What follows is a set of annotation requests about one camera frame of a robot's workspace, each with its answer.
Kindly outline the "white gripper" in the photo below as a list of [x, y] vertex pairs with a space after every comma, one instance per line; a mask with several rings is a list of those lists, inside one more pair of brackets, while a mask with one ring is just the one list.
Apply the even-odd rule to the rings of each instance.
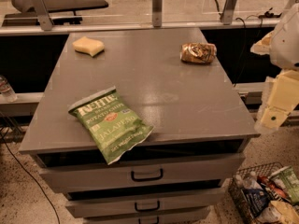
[[299, 105], [299, 72], [282, 70], [265, 90], [266, 105], [261, 105], [254, 129], [260, 134], [276, 132]]

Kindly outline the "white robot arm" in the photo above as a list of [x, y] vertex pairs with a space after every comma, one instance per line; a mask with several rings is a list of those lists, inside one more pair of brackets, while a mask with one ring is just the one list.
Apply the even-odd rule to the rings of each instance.
[[250, 51], [268, 54], [271, 64], [281, 69], [275, 78], [265, 80], [254, 126], [258, 133], [269, 134], [277, 131], [299, 105], [299, 4], [294, 4]]

